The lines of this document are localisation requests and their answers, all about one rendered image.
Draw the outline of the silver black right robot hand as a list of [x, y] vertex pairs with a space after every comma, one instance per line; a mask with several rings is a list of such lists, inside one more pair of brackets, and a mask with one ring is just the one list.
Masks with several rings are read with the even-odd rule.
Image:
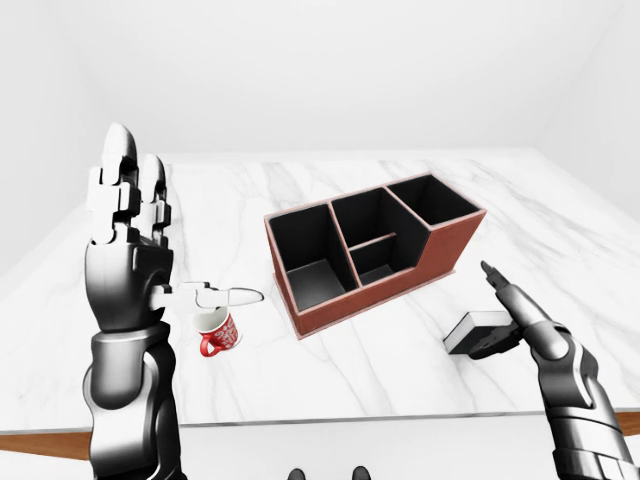
[[504, 353], [524, 339], [545, 360], [555, 361], [564, 358], [569, 352], [569, 344], [546, 312], [496, 268], [485, 261], [481, 262], [481, 268], [512, 321], [507, 326], [492, 327], [489, 334], [472, 347], [469, 356], [478, 360]]

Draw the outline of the red white patterned mug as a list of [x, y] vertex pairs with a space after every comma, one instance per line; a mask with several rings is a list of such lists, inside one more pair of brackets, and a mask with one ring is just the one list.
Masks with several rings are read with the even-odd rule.
[[195, 315], [193, 326], [201, 335], [200, 353], [204, 357], [230, 350], [242, 338], [228, 307]]

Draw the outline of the red-brown desk caddy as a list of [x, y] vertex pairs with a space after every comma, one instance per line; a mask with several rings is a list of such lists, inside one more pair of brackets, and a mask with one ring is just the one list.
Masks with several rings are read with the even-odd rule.
[[485, 215], [424, 173], [266, 216], [275, 281], [296, 335], [451, 274]]

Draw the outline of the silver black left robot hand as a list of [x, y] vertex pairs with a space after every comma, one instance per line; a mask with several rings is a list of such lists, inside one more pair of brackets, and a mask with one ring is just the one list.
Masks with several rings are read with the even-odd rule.
[[121, 124], [110, 126], [101, 164], [90, 172], [87, 205], [92, 227], [85, 283], [101, 331], [148, 328], [165, 308], [204, 314], [263, 300], [249, 288], [170, 286], [174, 254], [164, 233], [171, 223], [164, 165], [155, 155], [139, 163], [134, 138]]

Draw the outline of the black white book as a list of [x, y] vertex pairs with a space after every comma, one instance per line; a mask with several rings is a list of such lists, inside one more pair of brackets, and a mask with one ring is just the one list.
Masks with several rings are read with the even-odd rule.
[[444, 338], [445, 350], [450, 355], [468, 354], [494, 328], [511, 323], [512, 318], [505, 311], [468, 312]]

